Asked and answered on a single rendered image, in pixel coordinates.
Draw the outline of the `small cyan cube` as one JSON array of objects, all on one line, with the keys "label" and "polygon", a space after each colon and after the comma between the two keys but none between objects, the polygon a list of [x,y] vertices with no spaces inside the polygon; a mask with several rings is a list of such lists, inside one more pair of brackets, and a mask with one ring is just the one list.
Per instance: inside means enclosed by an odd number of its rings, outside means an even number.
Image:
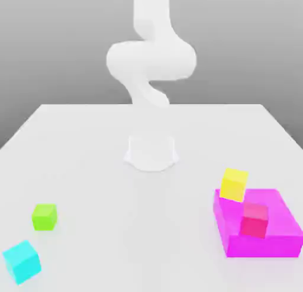
[{"label": "small cyan cube", "polygon": [[28,240],[7,249],[2,255],[9,274],[18,285],[41,271],[38,253]]}]

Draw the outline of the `small green cube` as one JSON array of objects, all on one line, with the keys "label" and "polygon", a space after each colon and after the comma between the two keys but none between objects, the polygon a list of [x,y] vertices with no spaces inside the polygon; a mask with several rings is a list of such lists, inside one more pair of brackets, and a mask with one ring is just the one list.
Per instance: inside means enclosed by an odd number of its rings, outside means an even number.
[{"label": "small green cube", "polygon": [[57,223],[57,206],[49,203],[37,204],[31,218],[36,231],[52,231]]}]

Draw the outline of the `small pink cube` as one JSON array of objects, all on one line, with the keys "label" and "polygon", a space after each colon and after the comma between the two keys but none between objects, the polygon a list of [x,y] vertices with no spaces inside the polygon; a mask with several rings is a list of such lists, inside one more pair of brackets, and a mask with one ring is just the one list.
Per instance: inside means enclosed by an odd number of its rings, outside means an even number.
[{"label": "small pink cube", "polygon": [[269,223],[269,209],[266,205],[244,202],[240,222],[240,235],[264,239]]}]

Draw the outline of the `large magenta box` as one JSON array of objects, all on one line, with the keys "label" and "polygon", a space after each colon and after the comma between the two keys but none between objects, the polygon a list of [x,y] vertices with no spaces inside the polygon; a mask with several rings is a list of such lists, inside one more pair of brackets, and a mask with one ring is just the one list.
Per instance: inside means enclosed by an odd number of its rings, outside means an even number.
[{"label": "large magenta box", "polygon": [[[269,223],[264,239],[240,235],[244,202],[266,205]],[[242,202],[214,192],[214,215],[227,257],[298,257],[303,231],[276,189],[247,189]]]}]

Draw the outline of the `small yellow cube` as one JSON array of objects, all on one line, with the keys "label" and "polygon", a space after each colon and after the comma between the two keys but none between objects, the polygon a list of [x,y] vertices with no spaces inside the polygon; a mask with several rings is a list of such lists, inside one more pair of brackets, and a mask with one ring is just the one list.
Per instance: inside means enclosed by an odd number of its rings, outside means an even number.
[{"label": "small yellow cube", "polygon": [[226,168],[220,188],[220,197],[242,202],[246,190],[248,172],[233,168]]}]

